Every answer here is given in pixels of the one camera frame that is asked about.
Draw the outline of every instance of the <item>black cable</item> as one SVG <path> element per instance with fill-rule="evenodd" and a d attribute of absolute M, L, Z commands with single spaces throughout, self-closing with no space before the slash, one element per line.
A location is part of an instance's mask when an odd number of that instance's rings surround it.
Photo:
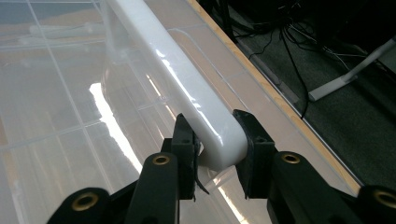
<path fill-rule="evenodd" d="M 265 52 L 265 49 L 266 49 L 266 48 L 271 44 L 271 42 L 272 42 L 272 35 L 273 35 L 273 33 L 274 33 L 274 30 L 275 30 L 275 29 L 273 29 L 273 31 L 271 32 L 270 41 L 268 41 L 268 43 L 262 48 L 262 51 L 261 51 L 261 52 L 254 52 L 254 53 L 250 54 L 250 55 L 248 56 L 248 59 L 249 59 L 249 60 L 250 60 L 251 56 L 256 55 L 256 54 L 262 54 L 262 53 Z"/>
<path fill-rule="evenodd" d="M 304 88 L 306 104 L 305 104 L 305 106 L 303 108 L 303 111 L 301 113 L 301 116 L 300 116 L 300 119 L 303 119 L 304 116 L 305 116 L 306 110 L 308 109 L 308 104 L 309 104 L 308 88 L 306 87 L 305 82 L 303 81 L 303 78 L 301 77 L 301 75 L 300 75 L 300 73 L 299 73 L 299 71 L 297 69 L 297 66 L 296 66 L 296 64 L 295 64 L 295 62 L 293 60 L 293 57 L 291 56 L 288 43 L 286 43 L 286 39 L 285 39 L 284 34 L 283 34 L 285 32 L 284 29 L 285 29 L 285 27 L 283 27 L 283 29 L 280 29 L 280 33 L 281 33 L 280 35 L 282 37 L 283 44 L 285 45 L 286 51 L 289 54 L 291 63 L 293 64 L 294 70 L 295 70 L 295 72 L 297 74 L 297 78 L 299 78 L 299 80 L 300 80 L 300 82 L 301 82 L 301 84 L 303 85 L 303 88 Z"/>

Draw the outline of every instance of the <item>white plastic tube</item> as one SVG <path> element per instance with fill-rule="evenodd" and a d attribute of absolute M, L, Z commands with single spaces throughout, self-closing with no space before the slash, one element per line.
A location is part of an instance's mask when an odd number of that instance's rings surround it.
<path fill-rule="evenodd" d="M 244 131 L 224 103 L 206 83 L 187 55 L 163 28 L 143 0 L 106 0 L 102 4 L 107 50 L 115 60 L 122 54 L 125 38 L 132 38 L 145 58 L 157 66 L 177 95 L 180 110 L 204 144 L 199 162 L 220 171 L 246 157 Z M 122 23 L 114 24 L 114 15 Z"/>

